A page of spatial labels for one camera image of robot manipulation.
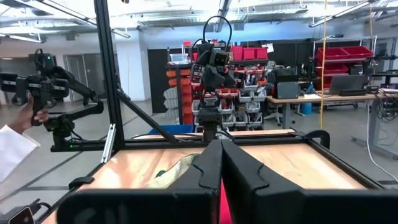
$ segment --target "lab coat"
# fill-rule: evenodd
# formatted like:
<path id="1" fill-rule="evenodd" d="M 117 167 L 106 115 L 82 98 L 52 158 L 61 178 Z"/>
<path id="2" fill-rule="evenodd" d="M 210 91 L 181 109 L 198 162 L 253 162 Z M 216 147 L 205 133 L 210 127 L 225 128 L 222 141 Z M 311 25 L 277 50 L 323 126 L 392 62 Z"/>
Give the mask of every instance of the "lab coat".
<path id="1" fill-rule="evenodd" d="M 0 182 L 39 146 L 27 135 L 18 134 L 7 125 L 0 129 Z"/>

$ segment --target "gray floor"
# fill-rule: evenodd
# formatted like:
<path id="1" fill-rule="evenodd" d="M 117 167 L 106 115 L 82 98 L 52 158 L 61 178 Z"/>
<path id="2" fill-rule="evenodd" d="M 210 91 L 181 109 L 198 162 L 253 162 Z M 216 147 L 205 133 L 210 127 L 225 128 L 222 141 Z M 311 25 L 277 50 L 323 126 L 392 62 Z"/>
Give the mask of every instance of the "gray floor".
<path id="1" fill-rule="evenodd" d="M 151 114 L 150 101 L 138 102 L 141 109 L 151 115 L 160 124 L 172 124 L 163 114 Z M 65 103 L 54 108 L 54 111 L 75 110 L 80 105 Z M 2 106 L 0 109 L 0 126 L 11 122 L 18 108 Z M 144 134 L 151 127 L 137 117 L 129 108 L 122 105 L 125 137 Z M 326 110 L 323 117 L 323 127 L 331 134 L 331 150 L 340 158 L 376 180 L 392 180 L 388 175 L 375 167 L 368 156 L 367 150 L 351 141 L 352 134 L 366 137 L 366 108 L 354 110 L 352 106 L 340 106 Z M 319 129 L 319 114 L 310 116 L 295 116 L 293 128 L 299 131 Z M 85 139 L 101 139 L 106 135 L 109 126 L 108 110 L 103 114 L 87 116 L 75 121 L 75 131 Z M 279 129 L 274 121 L 266 121 L 265 129 Z M 392 123 L 382 123 L 380 143 L 390 144 L 398 132 L 398 119 Z M 6 212 L 12 207 L 30 203 L 36 198 L 49 204 L 55 203 L 65 192 L 68 183 L 76 177 L 89 173 L 100 162 L 101 152 L 60 152 L 51 153 L 52 134 L 44 127 L 32 128 L 27 134 L 41 144 L 41 147 L 28 156 L 26 160 L 11 174 L 10 178 L 0 183 L 0 212 Z M 398 141 L 391 149 L 398 150 Z M 385 169 L 398 175 L 398 161 L 374 154 L 374 159 Z M 12 197 L 11 192 L 18 190 Z"/>

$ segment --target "laptop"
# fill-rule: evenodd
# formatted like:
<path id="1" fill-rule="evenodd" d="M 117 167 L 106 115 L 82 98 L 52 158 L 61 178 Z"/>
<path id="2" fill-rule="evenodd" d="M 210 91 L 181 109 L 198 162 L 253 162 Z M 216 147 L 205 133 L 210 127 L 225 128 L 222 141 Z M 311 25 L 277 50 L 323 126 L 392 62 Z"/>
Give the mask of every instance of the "laptop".
<path id="1" fill-rule="evenodd" d="M 339 95 L 342 90 L 362 90 L 368 81 L 366 75 L 342 75 L 332 77 L 329 95 Z"/>

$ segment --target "black bracket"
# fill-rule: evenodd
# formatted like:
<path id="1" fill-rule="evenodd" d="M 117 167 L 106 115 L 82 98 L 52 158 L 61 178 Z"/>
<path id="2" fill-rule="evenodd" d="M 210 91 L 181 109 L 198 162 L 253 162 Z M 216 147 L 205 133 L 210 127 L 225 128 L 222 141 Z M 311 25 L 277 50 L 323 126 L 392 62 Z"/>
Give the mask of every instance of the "black bracket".
<path id="1" fill-rule="evenodd" d="M 327 131 L 324 130 L 316 130 L 316 131 L 311 131 L 307 134 L 303 132 L 296 132 L 296 133 L 289 133 L 294 136 L 300 136 L 303 137 L 304 139 L 314 139 L 314 138 L 320 138 L 321 139 L 321 145 L 327 149 L 330 149 L 330 134 Z"/>
<path id="2" fill-rule="evenodd" d="M 94 177 L 78 177 L 69 183 L 69 190 L 75 187 L 81 187 L 83 184 L 91 184 L 94 181 Z"/>

